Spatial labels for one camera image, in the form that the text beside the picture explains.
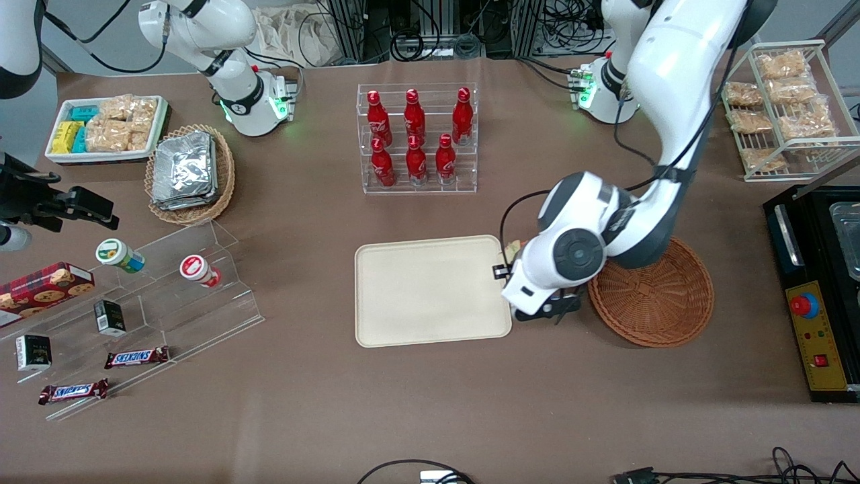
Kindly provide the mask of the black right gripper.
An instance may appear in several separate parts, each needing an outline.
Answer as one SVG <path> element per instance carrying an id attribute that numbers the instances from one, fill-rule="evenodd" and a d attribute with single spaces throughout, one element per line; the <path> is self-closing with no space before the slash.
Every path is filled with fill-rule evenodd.
<path id="1" fill-rule="evenodd" d="M 1 220 L 3 223 L 23 223 L 60 232 L 63 220 L 84 220 L 105 229 L 119 229 L 120 218 L 113 213 L 113 202 L 81 186 L 71 187 L 62 195 L 65 206 L 47 209 L 40 214 L 39 205 L 51 203 L 60 191 L 53 189 L 61 176 L 43 173 L 26 165 L 8 153 L 1 161 Z"/>

